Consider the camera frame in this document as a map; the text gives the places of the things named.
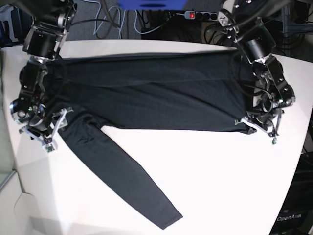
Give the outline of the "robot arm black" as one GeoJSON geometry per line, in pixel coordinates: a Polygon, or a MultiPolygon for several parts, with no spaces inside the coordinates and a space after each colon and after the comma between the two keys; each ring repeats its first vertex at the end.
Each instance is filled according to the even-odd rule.
{"type": "Polygon", "coordinates": [[[245,124],[255,131],[262,131],[277,143],[278,129],[284,108],[295,102],[293,88],[283,75],[281,63],[273,55],[276,43],[266,29],[267,18],[288,5],[288,0],[223,0],[217,13],[219,26],[211,28],[232,40],[238,52],[231,57],[245,57],[253,68],[257,81],[249,85],[239,80],[240,75],[231,74],[235,86],[251,98],[246,116],[235,124],[245,124]]]}
{"type": "Polygon", "coordinates": [[[20,133],[39,141],[50,153],[57,149],[55,134],[67,125],[66,115],[72,108],[48,112],[44,87],[46,64],[60,57],[77,5],[72,0],[15,0],[12,4],[33,21],[22,47],[30,57],[20,72],[21,89],[18,98],[10,103],[10,114],[22,125],[20,133]]]}

